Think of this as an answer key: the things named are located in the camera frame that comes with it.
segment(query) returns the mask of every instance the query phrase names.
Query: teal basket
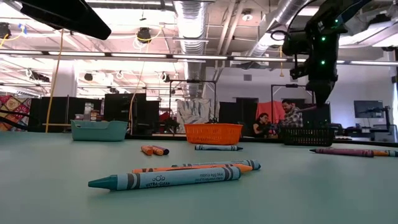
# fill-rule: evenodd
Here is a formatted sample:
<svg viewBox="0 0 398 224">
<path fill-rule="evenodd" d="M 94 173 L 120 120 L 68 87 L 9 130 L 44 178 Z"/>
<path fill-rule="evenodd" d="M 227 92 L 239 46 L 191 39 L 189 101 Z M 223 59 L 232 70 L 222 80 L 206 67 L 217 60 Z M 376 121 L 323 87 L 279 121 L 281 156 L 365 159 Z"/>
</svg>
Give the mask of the teal basket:
<svg viewBox="0 0 398 224">
<path fill-rule="evenodd" d="M 71 121 L 74 141 L 123 141 L 127 122 Z"/>
</svg>

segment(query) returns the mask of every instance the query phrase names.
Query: plaid shirt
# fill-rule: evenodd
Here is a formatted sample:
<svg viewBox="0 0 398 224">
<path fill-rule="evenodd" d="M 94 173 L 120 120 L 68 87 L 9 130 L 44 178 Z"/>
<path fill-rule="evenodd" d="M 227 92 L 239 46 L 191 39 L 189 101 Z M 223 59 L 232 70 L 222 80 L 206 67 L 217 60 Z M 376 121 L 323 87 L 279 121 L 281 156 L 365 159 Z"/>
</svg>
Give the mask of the plaid shirt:
<svg viewBox="0 0 398 224">
<path fill-rule="evenodd" d="M 303 127 L 303 118 L 300 109 L 295 107 L 291 109 L 288 113 L 285 114 L 285 120 L 283 121 L 283 126 L 293 127 L 293 128 L 302 128 Z"/>
</svg>

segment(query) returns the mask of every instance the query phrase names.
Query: red curtain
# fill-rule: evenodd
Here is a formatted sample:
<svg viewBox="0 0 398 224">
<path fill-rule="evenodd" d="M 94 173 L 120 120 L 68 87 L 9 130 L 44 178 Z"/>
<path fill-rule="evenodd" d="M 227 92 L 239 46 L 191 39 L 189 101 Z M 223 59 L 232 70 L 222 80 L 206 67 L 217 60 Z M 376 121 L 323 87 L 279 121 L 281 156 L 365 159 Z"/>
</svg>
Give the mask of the red curtain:
<svg viewBox="0 0 398 224">
<path fill-rule="evenodd" d="M 269 121 L 271 121 L 271 102 L 267 103 L 258 103 L 257 104 L 257 113 L 256 119 L 259 117 L 261 113 L 267 113 L 269 115 Z M 274 120 L 271 121 L 272 123 L 278 123 L 280 120 L 285 118 L 285 111 L 282 107 L 282 102 L 274 101 Z"/>
</svg>

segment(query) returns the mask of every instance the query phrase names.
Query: plastic basket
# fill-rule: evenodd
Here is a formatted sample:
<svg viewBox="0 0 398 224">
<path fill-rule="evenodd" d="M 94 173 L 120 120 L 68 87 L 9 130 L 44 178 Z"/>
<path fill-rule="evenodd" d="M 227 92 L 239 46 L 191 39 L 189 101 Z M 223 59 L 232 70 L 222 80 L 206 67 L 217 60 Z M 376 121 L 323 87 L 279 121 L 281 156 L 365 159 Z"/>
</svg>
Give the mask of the plastic basket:
<svg viewBox="0 0 398 224">
<path fill-rule="evenodd" d="M 282 139 L 290 146 L 331 146 L 335 133 L 333 129 L 284 128 Z"/>
<path fill-rule="evenodd" d="M 239 142 L 243 125 L 184 124 L 187 141 L 194 144 L 232 145 Z"/>
<path fill-rule="evenodd" d="M 123 141 L 126 136 L 127 122 L 89 122 L 71 121 L 74 141 Z"/>
</svg>

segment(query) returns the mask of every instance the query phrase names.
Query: ductwork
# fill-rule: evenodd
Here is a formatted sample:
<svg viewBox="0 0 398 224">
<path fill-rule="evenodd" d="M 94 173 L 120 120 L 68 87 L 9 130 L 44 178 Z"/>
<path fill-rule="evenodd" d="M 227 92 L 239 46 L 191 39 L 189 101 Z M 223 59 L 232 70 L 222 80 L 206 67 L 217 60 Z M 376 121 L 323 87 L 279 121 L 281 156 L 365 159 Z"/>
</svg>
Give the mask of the ductwork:
<svg viewBox="0 0 398 224">
<path fill-rule="evenodd" d="M 179 36 L 191 39 L 204 38 L 207 3 L 177 1 L 174 4 L 178 14 L 177 25 L 180 32 Z M 203 55 L 205 53 L 205 43 L 194 40 L 181 41 L 181 49 L 184 54 Z M 201 63 L 185 62 L 184 72 L 186 79 L 203 79 Z M 200 96 L 197 88 L 195 85 L 188 85 L 190 98 Z"/>
<path fill-rule="evenodd" d="M 266 33 L 259 39 L 254 47 L 247 53 L 248 57 L 262 57 L 268 47 L 272 44 L 270 31 L 276 28 L 285 26 L 293 16 L 299 11 L 299 9 L 309 2 L 309 0 L 281 0 L 278 3 L 278 8 L 271 12 L 270 15 L 266 17 Z"/>
</svg>

